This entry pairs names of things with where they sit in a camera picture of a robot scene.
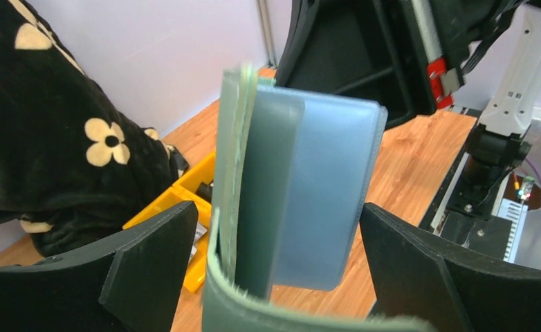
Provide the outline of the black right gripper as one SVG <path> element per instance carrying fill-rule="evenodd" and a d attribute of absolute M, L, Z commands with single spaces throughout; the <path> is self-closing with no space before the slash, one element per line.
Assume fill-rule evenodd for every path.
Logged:
<path fill-rule="evenodd" d="M 276 84 L 376 101 L 391 129 L 450 106 L 468 56 L 460 1 L 293 1 Z"/>

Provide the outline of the green leather card holder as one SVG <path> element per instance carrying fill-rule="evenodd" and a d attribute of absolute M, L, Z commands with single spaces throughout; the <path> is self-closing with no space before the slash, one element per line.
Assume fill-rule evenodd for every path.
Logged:
<path fill-rule="evenodd" d="M 248 64 L 223 72 L 207 253 L 203 331 L 432 331 L 417 317 L 312 316 L 249 296 L 235 283 L 246 145 L 262 91 L 288 95 L 304 113 L 274 268 L 274 285 L 320 291 L 342 280 L 387 122 L 378 102 L 275 85 Z"/>

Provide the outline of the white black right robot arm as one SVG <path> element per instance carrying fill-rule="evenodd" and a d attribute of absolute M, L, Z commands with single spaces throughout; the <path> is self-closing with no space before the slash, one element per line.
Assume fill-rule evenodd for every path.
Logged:
<path fill-rule="evenodd" d="M 492 196 L 530 150 L 541 89 L 541 1 L 294 1 L 280 86 L 374 100 L 387 128 L 453 103 L 452 96 L 528 7 L 502 81 L 466 141 L 450 207 L 490 217 Z"/>

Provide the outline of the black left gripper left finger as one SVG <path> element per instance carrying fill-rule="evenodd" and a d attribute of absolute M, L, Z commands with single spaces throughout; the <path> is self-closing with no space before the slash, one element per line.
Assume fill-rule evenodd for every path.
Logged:
<path fill-rule="evenodd" d="M 169 331 L 181 289 L 148 275 L 147 231 L 0 267 L 0 331 Z"/>

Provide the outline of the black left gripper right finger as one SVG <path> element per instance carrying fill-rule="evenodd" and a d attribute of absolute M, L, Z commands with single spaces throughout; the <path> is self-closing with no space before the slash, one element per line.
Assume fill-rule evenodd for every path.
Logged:
<path fill-rule="evenodd" d="M 541 270 L 464 248 L 373 203 L 360 231 L 378 307 L 438 331 L 541 331 Z"/>

